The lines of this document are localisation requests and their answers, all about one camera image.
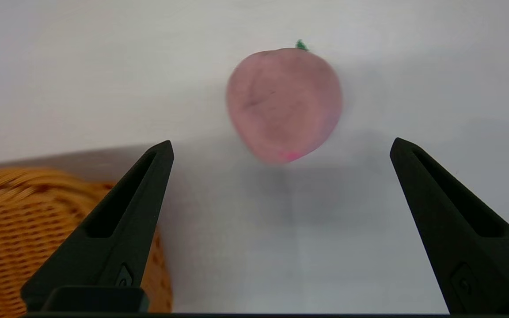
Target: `woven basket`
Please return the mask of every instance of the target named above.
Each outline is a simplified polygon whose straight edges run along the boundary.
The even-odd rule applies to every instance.
[[[53,169],[0,169],[0,317],[26,312],[20,288],[113,187]],[[172,293],[158,228],[141,287],[150,312],[170,312]]]

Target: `peach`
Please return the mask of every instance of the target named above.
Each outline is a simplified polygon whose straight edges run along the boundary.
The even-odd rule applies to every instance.
[[[227,87],[231,121],[266,163],[289,163],[329,137],[341,116],[341,85],[322,58],[303,49],[258,52],[235,68]]]

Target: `pink peach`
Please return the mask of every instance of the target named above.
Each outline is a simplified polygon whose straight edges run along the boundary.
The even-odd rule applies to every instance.
[[[252,54],[228,82],[231,121],[254,155],[266,163],[289,163],[319,147],[343,107],[335,71],[302,49]]]

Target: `white table surface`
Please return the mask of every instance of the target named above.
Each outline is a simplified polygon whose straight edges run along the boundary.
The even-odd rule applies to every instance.
[[[345,112],[320,149],[268,167],[230,125],[226,80],[299,38]],[[446,312],[397,136],[509,222],[509,0],[0,1],[0,163],[172,140],[178,311]]]

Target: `pink spot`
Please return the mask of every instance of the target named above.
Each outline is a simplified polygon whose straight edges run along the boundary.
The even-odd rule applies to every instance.
[[[288,161],[294,161],[299,159],[302,155],[297,152],[290,152],[284,155],[285,159]]]

